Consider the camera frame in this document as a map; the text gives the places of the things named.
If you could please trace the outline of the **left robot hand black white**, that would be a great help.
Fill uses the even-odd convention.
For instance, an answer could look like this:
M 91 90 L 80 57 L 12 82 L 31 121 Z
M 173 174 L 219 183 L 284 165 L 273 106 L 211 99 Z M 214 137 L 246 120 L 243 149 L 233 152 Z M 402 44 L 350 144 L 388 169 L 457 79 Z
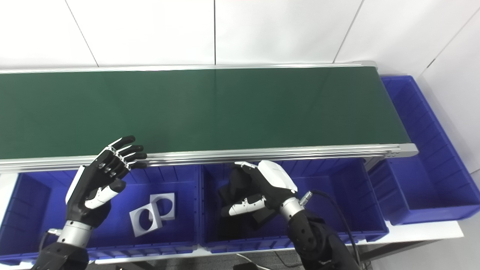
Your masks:
M 111 199 L 125 190 L 123 178 L 133 169 L 146 168 L 147 154 L 134 145 L 133 135 L 107 145 L 89 164 L 79 167 L 66 196 L 66 223 L 99 227 L 111 210 Z

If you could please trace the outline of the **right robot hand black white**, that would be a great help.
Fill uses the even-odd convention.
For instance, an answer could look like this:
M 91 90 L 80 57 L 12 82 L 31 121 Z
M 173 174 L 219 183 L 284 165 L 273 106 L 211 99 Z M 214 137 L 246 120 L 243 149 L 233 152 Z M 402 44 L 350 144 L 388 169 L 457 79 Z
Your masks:
M 302 210 L 298 200 L 298 188 L 279 164 L 268 160 L 262 160 L 257 165 L 247 161 L 237 161 L 233 164 L 233 168 L 241 169 L 246 173 L 251 179 L 250 184 L 259 188 L 259 191 L 245 196 L 234 204 L 224 206 L 221 209 L 222 217 L 267 208 L 276 213 L 287 210 L 283 215 L 289 219 Z

